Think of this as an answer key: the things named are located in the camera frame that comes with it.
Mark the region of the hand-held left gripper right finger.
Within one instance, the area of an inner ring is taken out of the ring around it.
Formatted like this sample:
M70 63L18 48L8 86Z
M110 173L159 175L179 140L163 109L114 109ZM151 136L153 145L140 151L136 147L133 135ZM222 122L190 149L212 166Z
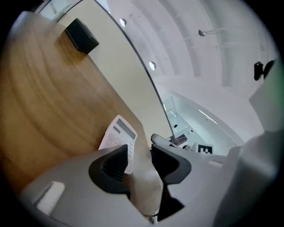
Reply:
M184 157L170 151L170 147L163 148L152 144L152 164L163 183L162 198L157 214L158 221L162 221L184 208L184 205L172 197L168 186L181 183L191 172L191 163Z

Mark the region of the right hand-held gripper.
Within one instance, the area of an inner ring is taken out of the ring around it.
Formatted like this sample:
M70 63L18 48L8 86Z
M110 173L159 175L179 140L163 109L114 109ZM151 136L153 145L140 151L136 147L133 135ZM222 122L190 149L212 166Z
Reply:
M166 145L166 146L175 146L174 143L166 140L165 138L161 137L160 135L154 133L151 136L151 141L153 144L159 145ZM178 146L181 149L192 151L196 153L203 153L203 154L213 154L213 145L202 143L202 142L195 142L193 145L182 144Z

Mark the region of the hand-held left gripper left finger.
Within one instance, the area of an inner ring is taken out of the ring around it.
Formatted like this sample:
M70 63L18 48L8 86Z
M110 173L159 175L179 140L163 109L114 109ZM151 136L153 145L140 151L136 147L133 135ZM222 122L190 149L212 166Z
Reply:
M122 145L94 160L88 173L92 182L107 193L130 193L123 183L124 172L128 166L128 147Z

